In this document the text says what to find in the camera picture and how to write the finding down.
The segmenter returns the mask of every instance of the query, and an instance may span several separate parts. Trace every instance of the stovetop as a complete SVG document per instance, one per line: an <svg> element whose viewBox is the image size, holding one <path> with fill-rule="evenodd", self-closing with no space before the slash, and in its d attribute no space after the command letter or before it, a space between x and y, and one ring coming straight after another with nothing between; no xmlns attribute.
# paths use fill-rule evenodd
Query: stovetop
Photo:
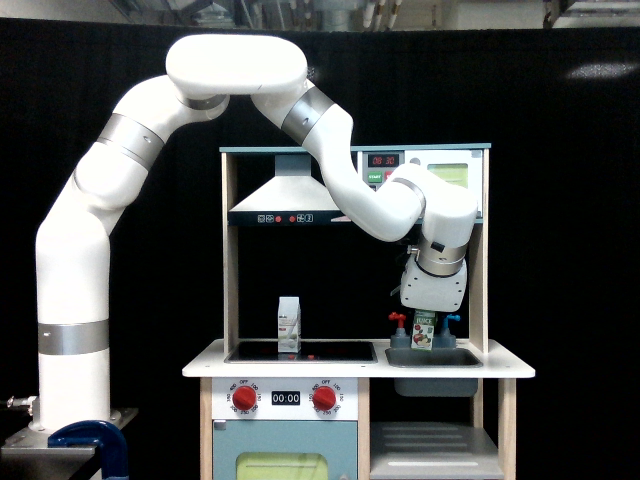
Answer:
<svg viewBox="0 0 640 480"><path fill-rule="evenodd" d="M225 363L377 363L373 344L366 341L302 341L300 353L278 353L278 342L247 340Z"/></svg>

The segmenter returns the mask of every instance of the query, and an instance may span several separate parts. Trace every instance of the white countertop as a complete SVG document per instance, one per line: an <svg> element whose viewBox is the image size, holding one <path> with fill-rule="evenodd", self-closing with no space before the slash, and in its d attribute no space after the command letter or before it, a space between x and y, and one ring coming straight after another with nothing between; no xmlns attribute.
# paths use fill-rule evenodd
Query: white countertop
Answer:
<svg viewBox="0 0 640 480"><path fill-rule="evenodd" d="M185 377L334 377L334 378L531 378L535 370L498 342L489 340L489 353L482 354L468 340L458 340L483 363L481 367L393 367L385 350L389 340L373 343L377 363L224 363L223 341L215 340L182 369Z"/></svg>

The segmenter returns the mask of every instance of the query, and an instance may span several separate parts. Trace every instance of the gray sink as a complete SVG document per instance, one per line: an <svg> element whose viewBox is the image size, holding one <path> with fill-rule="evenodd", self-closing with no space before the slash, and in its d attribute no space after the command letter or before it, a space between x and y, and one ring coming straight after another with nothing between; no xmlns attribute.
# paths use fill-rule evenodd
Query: gray sink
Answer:
<svg viewBox="0 0 640 480"><path fill-rule="evenodd" d="M410 348L388 348L387 360L392 367L481 367L482 362L464 348L436 348L434 350L412 350Z"/></svg>
<svg viewBox="0 0 640 480"><path fill-rule="evenodd" d="M482 362L464 348L436 348L431 351L388 348L387 360L401 368L477 368ZM396 378L396 392L404 397L473 397L478 390L476 378Z"/></svg>

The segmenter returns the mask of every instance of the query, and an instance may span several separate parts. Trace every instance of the timer display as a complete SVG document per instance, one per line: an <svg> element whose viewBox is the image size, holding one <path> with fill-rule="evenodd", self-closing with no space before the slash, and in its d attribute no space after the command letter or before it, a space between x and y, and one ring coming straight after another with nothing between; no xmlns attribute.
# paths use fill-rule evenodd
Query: timer display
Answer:
<svg viewBox="0 0 640 480"><path fill-rule="evenodd" d="M399 153L385 153L369 155L369 168L385 167L395 168L400 165Z"/></svg>
<svg viewBox="0 0 640 480"><path fill-rule="evenodd" d="M300 392L271 392L271 405L300 405Z"/></svg>

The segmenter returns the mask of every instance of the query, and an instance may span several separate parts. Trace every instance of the light blue oven front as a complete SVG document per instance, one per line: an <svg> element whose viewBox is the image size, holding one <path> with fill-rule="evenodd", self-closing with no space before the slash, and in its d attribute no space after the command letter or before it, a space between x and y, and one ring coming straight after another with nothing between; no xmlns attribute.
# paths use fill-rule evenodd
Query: light blue oven front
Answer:
<svg viewBox="0 0 640 480"><path fill-rule="evenodd" d="M215 480L235 480L244 453L319 454L327 461L328 480L358 478L355 421L228 420L223 425L213 431Z"/></svg>

